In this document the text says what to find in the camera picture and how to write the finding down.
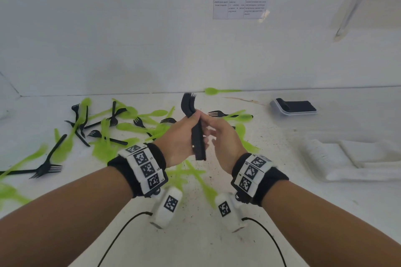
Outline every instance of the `wrist strap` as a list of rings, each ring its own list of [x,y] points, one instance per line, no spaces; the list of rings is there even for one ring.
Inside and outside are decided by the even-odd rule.
[[[270,159],[251,153],[238,159],[232,175],[231,185],[238,191],[239,200],[258,206],[261,206],[264,196],[277,181],[288,180]]]
[[[121,172],[131,187],[133,198],[149,197],[168,181],[163,153],[153,143],[120,150],[108,166]]]

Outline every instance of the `black cable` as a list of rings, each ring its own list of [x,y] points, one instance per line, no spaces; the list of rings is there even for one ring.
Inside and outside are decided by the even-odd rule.
[[[281,259],[283,260],[284,267],[287,267],[286,261],[284,260],[283,254],[281,253],[281,250],[280,250],[280,247],[278,247],[278,244],[276,243],[273,235],[271,235],[270,232],[261,223],[259,223],[257,220],[251,219],[250,217],[244,217],[244,218],[242,218],[242,220],[252,220],[252,221],[254,221],[260,227],[262,227],[268,233],[268,235],[270,235],[270,237],[272,238],[273,242],[275,243],[275,245],[276,245],[276,247],[278,249],[278,252],[280,252]]]
[[[118,238],[118,236],[121,234],[121,232],[123,232],[124,228],[127,227],[127,225],[128,225],[134,218],[136,218],[136,217],[138,217],[138,216],[140,216],[140,215],[142,215],[142,214],[152,215],[153,213],[148,212],[148,211],[144,211],[144,212],[138,213],[137,215],[135,215],[135,216],[133,216],[132,218],[130,218],[130,219],[128,220],[128,222],[126,222],[126,224],[124,225],[124,227],[121,228],[120,232],[119,232],[119,233],[117,234],[117,236],[113,239],[112,243],[111,243],[110,246],[107,248],[106,252],[103,254],[103,257],[102,257],[102,259],[100,260],[100,262],[99,262],[99,264],[98,264],[98,267],[99,267],[100,264],[103,262],[104,258],[106,257],[107,252],[109,252],[110,248],[113,246],[115,240]]]

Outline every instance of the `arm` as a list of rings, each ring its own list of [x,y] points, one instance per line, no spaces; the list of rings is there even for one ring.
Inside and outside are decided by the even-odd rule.
[[[175,123],[154,144],[166,166],[192,155],[199,112]],[[68,266],[132,199],[124,176],[106,167],[55,189],[0,220],[2,266]]]
[[[246,150],[223,119],[204,113],[224,171]],[[287,180],[276,182],[262,206],[278,229],[310,266],[401,266],[401,245],[376,228]]]

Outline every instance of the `hand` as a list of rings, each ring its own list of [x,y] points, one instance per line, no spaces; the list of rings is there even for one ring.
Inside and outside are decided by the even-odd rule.
[[[178,165],[186,158],[193,155],[192,150],[192,128],[198,123],[200,111],[196,111],[190,118],[184,117],[179,122],[173,124],[170,129],[153,143],[162,151],[166,160],[167,168]],[[210,135],[210,130],[204,128],[203,134]],[[203,138],[205,149],[209,147],[209,139]]]
[[[247,153],[238,134],[223,118],[211,117],[201,112],[200,119],[204,126],[210,126],[215,129],[215,131],[209,130],[207,134],[205,132],[204,134],[216,137],[215,140],[212,140],[212,143],[214,144],[218,163],[225,172],[231,174],[237,160]]]

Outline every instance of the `table surface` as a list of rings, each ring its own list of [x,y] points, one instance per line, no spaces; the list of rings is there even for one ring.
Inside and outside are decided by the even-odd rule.
[[[225,113],[246,109],[254,115],[246,123],[245,139],[261,148],[261,153],[273,160],[290,180],[333,204],[347,210],[364,221],[382,230],[401,243],[401,182],[337,182],[325,183],[316,179],[300,158],[296,139],[300,131],[313,129],[348,129],[369,131],[390,135],[400,130],[397,122],[399,111],[395,100],[401,97],[401,87],[369,89],[314,89],[225,93],[207,96],[198,93],[195,107],[209,112],[222,110]],[[180,110],[181,93],[150,93],[127,95],[92,96],[90,113],[97,113],[111,107],[112,97],[140,113],[156,109],[169,110],[176,107],[173,117],[182,118]],[[276,97],[284,100],[309,100],[324,120],[313,122],[281,122],[276,120],[268,108]],[[7,118],[0,120],[1,152],[7,152],[18,145],[43,135],[44,131],[65,126],[64,120],[73,120],[71,106],[81,102],[83,96],[21,97],[17,99]],[[338,118],[344,118],[344,126]],[[121,139],[121,131],[112,130],[112,137]],[[207,161],[196,163],[204,169],[205,182],[218,192],[233,192],[231,177],[223,172],[214,156],[213,146],[207,150]],[[19,191],[30,198],[36,198],[67,182],[82,177],[104,164],[91,156],[75,138],[73,152],[63,164],[59,174],[49,174],[37,180],[6,178],[4,182],[18,183]],[[158,230],[148,223],[147,216],[140,216],[131,222],[120,235],[102,263],[106,266],[282,266],[280,255],[268,235],[254,224],[237,233],[228,232],[222,225],[220,214],[206,202],[202,189],[193,178],[184,186],[184,198],[171,225]],[[153,199],[133,199],[117,215],[100,237],[71,266],[97,266],[108,245],[118,231],[134,214],[149,211]],[[18,206],[5,204],[0,217]],[[264,224],[273,234],[288,266],[307,266],[303,259],[284,239],[269,216],[259,207],[243,205],[243,214]]]

